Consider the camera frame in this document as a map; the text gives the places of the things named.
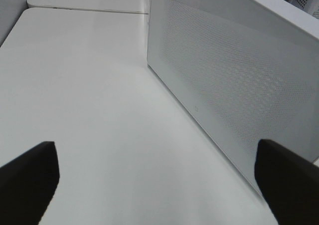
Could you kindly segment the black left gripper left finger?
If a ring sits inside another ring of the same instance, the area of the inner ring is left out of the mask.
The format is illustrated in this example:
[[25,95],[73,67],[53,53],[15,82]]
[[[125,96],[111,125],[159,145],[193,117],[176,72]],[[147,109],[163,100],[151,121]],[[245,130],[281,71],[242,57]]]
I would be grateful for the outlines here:
[[55,143],[42,142],[0,168],[0,223],[37,225],[60,179]]

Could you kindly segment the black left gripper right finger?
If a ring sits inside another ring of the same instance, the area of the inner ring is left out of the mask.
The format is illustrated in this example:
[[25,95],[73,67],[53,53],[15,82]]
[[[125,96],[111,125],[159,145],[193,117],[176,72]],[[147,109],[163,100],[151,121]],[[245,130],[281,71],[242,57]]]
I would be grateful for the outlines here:
[[254,176],[280,225],[319,223],[319,168],[268,139],[258,143]]

